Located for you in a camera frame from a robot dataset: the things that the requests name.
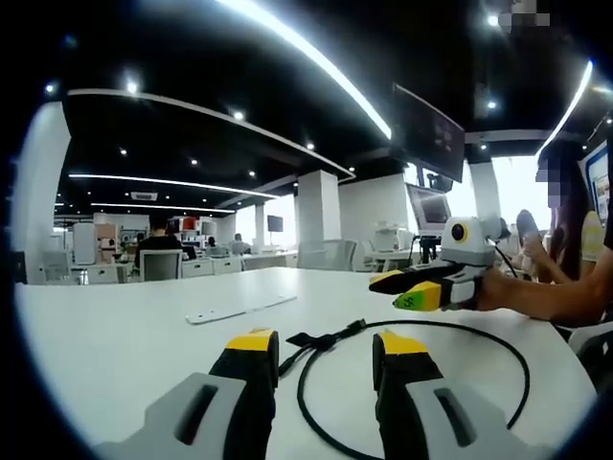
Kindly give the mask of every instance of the black ceiling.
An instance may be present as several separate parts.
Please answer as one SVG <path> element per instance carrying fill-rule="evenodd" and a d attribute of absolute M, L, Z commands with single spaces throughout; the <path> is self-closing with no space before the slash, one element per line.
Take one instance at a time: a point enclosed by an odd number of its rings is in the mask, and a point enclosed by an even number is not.
<path fill-rule="evenodd" d="M 502 0 L 449 1 L 443 7 L 440 2 L 417 7 L 399 1 L 258 3 L 334 62 L 383 119 L 391 113 L 392 82 L 397 82 L 466 131 L 551 129 L 592 57 L 580 37 L 569 32 L 571 24 L 542 1 L 539 10 L 552 13 L 552 25 L 518 26 L 510 33 L 485 23 L 490 12 L 510 3 Z M 69 173 L 247 190 L 316 169 L 346 177 L 303 151 L 184 108 L 112 96 L 67 96 L 78 88 L 125 89 L 127 80 L 137 82 L 142 92 L 220 113 L 240 110 L 257 127 L 302 146 L 313 142 L 318 153 L 341 167 L 356 167 L 358 179 L 401 170 L 400 162 L 378 154 L 387 139 L 335 81 L 293 46 L 226 5 L 142 0 L 106 1 L 91 8 L 79 4 L 74 9 L 75 20 L 50 75 L 60 88 L 52 97 L 63 100 L 73 137 L 60 191 L 75 207 L 59 213 L 77 207 L 82 213 L 97 211 L 91 202 L 129 202 L 125 193 L 135 190 L 169 195 L 168 203 L 161 204 L 174 206 L 203 206 L 207 199 L 206 205 L 215 207 L 233 197 L 185 187 L 72 179 Z M 598 63 L 597 69 L 592 84 L 606 85 Z M 488 99 L 497 101 L 496 110 L 482 110 Z M 586 139 L 610 106 L 604 95 L 586 93 L 565 130 Z M 271 193 L 291 191 L 288 182 Z"/>

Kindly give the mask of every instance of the office room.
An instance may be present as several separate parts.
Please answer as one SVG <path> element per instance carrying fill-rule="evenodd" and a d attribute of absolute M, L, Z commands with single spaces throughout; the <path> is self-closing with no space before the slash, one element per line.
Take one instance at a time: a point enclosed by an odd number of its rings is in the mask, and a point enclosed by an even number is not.
<path fill-rule="evenodd" d="M 601 40 L 502 0 L 115 3 L 41 19 L 22 81 L 19 439 L 585 458 L 613 388 Z"/>

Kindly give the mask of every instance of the person's hand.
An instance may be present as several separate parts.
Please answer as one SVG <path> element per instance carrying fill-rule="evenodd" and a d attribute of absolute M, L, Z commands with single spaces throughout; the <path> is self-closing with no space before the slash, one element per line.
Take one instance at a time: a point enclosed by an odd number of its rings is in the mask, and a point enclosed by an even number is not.
<path fill-rule="evenodd" d="M 547 266 L 551 261 L 538 235 L 526 237 L 524 241 L 524 254 L 530 257 L 535 264 L 541 266 Z"/>
<path fill-rule="evenodd" d="M 477 292 L 477 310 L 492 311 L 503 307 L 507 277 L 496 268 L 491 268 L 483 275 L 481 287 Z"/>

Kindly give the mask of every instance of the white pillar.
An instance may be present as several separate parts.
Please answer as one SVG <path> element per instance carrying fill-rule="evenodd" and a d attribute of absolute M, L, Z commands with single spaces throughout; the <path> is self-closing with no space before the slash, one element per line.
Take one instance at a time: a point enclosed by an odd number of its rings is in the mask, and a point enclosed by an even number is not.
<path fill-rule="evenodd" d="M 42 251 L 53 233 L 57 186 L 70 143 L 61 103 L 41 106 L 17 163 L 11 206 L 11 247 L 24 251 L 28 283 L 42 284 Z"/>
<path fill-rule="evenodd" d="M 256 246 L 260 249 L 260 251 L 264 246 L 265 231 L 264 205 L 259 204 L 256 206 Z"/>
<path fill-rule="evenodd" d="M 298 233 L 301 242 L 341 238 L 338 178 L 325 171 L 298 179 Z"/>

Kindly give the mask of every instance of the green sticker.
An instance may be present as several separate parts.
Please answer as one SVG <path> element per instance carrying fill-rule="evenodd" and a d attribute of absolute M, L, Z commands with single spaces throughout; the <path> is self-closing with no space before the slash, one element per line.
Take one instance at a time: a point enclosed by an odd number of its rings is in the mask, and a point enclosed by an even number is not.
<path fill-rule="evenodd" d="M 405 292 L 400 294 L 398 299 L 394 301 L 394 307 L 403 310 L 423 310 L 424 307 L 424 295 L 422 290 L 417 292 Z"/>

